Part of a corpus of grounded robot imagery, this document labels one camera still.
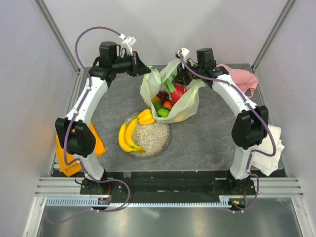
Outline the red fake dragon fruit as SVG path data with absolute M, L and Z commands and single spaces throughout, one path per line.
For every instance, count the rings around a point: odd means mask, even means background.
M 185 93 L 186 88 L 183 85 L 172 83 L 170 80 L 164 82 L 171 102 L 176 103 Z

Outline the translucent green plastic bag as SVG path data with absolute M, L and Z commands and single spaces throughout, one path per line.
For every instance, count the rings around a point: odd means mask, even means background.
M 191 81 L 189 85 L 184 85 L 186 93 L 176 102 L 170 110 L 168 117 L 161 118 L 151 102 L 151 99 L 157 96 L 159 91 L 167 91 L 164 82 L 170 80 L 172 82 L 177 74 L 177 66 L 180 64 L 179 59 L 175 59 L 167 64 L 161 71 L 156 67 L 149 66 L 151 72 L 145 74 L 140 88 L 140 94 L 144 102 L 150 107 L 154 119 L 163 123 L 175 123 L 186 120 L 195 115 L 198 111 L 200 88 L 205 87 L 205 83 L 198 79 Z

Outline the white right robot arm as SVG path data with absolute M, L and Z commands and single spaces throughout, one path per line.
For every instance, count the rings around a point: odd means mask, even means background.
M 198 63 L 191 66 L 187 63 L 189 54 L 186 48 L 176 52 L 186 77 L 204 80 L 223 98 L 236 118 L 231 131 L 236 151 L 233 164 L 228 171 L 226 188 L 229 193 L 238 194 L 249 179 L 252 151 L 267 137 L 269 111 L 265 106 L 258 106 L 247 98 L 235 84 L 228 70 L 216 65 L 211 48 L 199 49 Z

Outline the yellow fake bell pepper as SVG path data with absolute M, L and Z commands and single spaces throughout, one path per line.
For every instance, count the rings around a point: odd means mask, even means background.
M 153 115 L 152 115 L 152 111 L 150 109 L 145 109 L 143 110 L 138 116 L 138 122 L 141 125 L 147 125 L 147 124 L 152 124 L 154 123 L 156 120 L 154 119 Z

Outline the yellow fake banana bunch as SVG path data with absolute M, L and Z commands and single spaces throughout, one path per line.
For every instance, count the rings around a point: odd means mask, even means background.
M 118 143 L 121 149 L 126 153 L 145 153 L 145 149 L 136 145 L 132 138 L 134 131 L 139 124 L 138 120 L 138 118 L 134 118 L 129 124 L 124 123 L 119 130 Z

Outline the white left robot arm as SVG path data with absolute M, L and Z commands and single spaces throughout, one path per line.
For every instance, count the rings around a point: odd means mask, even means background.
M 77 102 L 65 118 L 58 118 L 55 122 L 65 165 L 79 164 L 86 179 L 92 181 L 91 188 L 97 194 L 104 194 L 108 190 L 108 181 L 95 155 L 96 138 L 89 125 L 100 99 L 118 74 L 137 77 L 150 73 L 151 70 L 132 49 L 135 41 L 135 38 L 128 37 L 120 45 L 112 41 L 100 44 L 99 56 L 86 71 L 85 88 Z

